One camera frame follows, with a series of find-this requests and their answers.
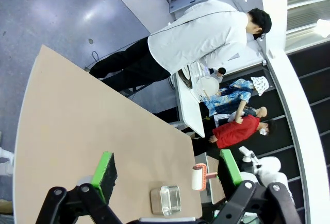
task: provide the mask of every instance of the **black hair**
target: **black hair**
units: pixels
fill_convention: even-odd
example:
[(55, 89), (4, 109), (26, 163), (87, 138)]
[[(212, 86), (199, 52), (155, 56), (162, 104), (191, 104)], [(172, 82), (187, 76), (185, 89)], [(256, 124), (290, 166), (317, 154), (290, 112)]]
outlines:
[(268, 135), (274, 134), (276, 131), (276, 126), (277, 126), (275, 120), (270, 119), (270, 120), (266, 121), (265, 123), (268, 124), (268, 129), (269, 129)]
[(225, 68), (219, 68), (218, 72), (222, 75), (226, 74), (226, 69)]
[(253, 24), (262, 29), (260, 33), (267, 33), (270, 31), (272, 22), (269, 14), (258, 8), (250, 10), (248, 14), (252, 17)]

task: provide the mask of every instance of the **hand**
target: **hand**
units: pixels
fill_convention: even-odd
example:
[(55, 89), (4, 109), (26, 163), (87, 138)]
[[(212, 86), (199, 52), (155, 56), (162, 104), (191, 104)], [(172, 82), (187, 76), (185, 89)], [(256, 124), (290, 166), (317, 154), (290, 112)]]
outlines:
[(210, 139), (208, 140), (210, 143), (215, 143), (218, 139), (216, 138), (215, 135), (211, 136)]
[(241, 123), (243, 123), (243, 119), (241, 117), (237, 117), (235, 119), (235, 122), (238, 123), (238, 124), (241, 124)]

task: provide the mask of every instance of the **screw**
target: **screw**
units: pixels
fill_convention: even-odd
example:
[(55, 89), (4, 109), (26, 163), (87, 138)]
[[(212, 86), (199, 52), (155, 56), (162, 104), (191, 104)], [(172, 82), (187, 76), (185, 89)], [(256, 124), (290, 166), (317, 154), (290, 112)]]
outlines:
[(84, 186), (84, 187), (81, 188), (81, 190), (82, 190), (83, 192), (87, 192), (87, 191), (89, 191), (89, 188), (88, 188), (88, 186)]
[(248, 189), (251, 189), (252, 188), (252, 184), (249, 183), (249, 182), (247, 182), (247, 183), (245, 183), (245, 187), (248, 188)]
[(56, 196), (58, 196), (62, 193), (62, 190), (61, 189), (56, 189), (56, 190), (54, 190), (54, 193), (55, 193)]
[(273, 185), (273, 189), (278, 192), (280, 190), (280, 187), (277, 184), (275, 184)]

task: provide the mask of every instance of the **white face mask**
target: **white face mask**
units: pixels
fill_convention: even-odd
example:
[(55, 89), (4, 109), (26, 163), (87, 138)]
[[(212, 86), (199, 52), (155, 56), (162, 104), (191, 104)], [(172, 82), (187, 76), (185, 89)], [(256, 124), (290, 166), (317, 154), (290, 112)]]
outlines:
[(267, 132), (266, 132), (266, 130), (265, 130), (264, 128), (260, 129), (260, 130), (259, 130), (259, 133), (260, 133), (261, 135), (268, 135)]

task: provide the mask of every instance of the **lint roller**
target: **lint roller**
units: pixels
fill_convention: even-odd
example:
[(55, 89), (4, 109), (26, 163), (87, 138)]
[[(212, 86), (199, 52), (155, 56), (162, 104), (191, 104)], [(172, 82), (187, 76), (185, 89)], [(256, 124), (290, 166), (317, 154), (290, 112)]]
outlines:
[(192, 189), (203, 191), (206, 188), (206, 180), (217, 177), (218, 173), (207, 173), (207, 166), (204, 163), (196, 164), (192, 168)]

